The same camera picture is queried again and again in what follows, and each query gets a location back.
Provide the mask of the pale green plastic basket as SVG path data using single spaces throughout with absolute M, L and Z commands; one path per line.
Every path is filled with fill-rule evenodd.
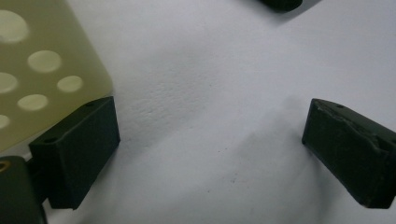
M 0 152 L 111 92 L 66 0 L 0 0 Z

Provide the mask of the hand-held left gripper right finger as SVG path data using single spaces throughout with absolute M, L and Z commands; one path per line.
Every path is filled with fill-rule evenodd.
M 302 143 L 362 206 L 396 198 L 396 132 L 334 102 L 313 99 Z

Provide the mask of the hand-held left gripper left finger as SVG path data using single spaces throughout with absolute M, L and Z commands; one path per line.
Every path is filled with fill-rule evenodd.
M 114 98 L 79 107 L 29 144 L 49 181 L 49 203 L 78 208 L 120 143 Z

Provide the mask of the black glove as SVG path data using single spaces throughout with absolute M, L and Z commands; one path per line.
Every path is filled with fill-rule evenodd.
M 260 0 L 276 12 L 289 12 L 299 7 L 303 0 Z

